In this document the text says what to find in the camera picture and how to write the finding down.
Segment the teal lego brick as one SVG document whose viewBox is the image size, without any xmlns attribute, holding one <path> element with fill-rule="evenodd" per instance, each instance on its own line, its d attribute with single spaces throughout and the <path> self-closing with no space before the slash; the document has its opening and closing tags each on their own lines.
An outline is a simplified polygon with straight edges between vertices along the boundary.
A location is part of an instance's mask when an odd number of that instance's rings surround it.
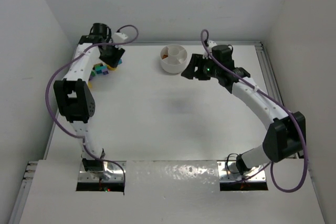
<svg viewBox="0 0 336 224">
<path fill-rule="evenodd" d="M 102 67 L 103 66 L 104 66 L 103 63 L 98 63 L 98 64 L 94 65 L 93 69 L 96 72 L 96 74 L 102 74 Z"/>
</svg>

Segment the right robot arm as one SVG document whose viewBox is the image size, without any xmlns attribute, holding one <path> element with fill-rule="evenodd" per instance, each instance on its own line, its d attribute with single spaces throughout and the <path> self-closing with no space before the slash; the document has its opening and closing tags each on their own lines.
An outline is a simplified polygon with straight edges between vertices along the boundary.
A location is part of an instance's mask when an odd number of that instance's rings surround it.
<svg viewBox="0 0 336 224">
<path fill-rule="evenodd" d="M 237 156 L 232 165 L 234 171 L 245 175 L 253 167 L 277 163 L 301 151 L 306 133 L 303 114 L 288 114 L 280 105 L 260 94 L 250 73 L 235 66 L 230 45 L 215 45 L 211 50 L 211 55 L 192 54 L 181 75 L 190 80 L 217 79 L 222 87 L 254 112 L 267 130 L 261 145 Z"/>
</svg>

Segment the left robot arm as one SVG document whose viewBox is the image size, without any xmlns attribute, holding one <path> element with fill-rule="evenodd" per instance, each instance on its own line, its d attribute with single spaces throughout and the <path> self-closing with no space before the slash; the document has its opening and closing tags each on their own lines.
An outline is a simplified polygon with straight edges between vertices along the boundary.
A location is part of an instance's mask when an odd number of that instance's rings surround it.
<svg viewBox="0 0 336 224">
<path fill-rule="evenodd" d="M 82 164 L 87 172 L 102 173 L 107 164 L 104 149 L 89 132 L 89 120 L 96 110 L 89 80 L 97 62 L 118 66 L 125 52 L 122 45 L 127 39 L 127 35 L 119 31 L 112 36 L 95 33 L 82 36 L 68 72 L 53 84 L 58 111 L 72 126 L 72 136 L 79 140 Z"/>
</svg>

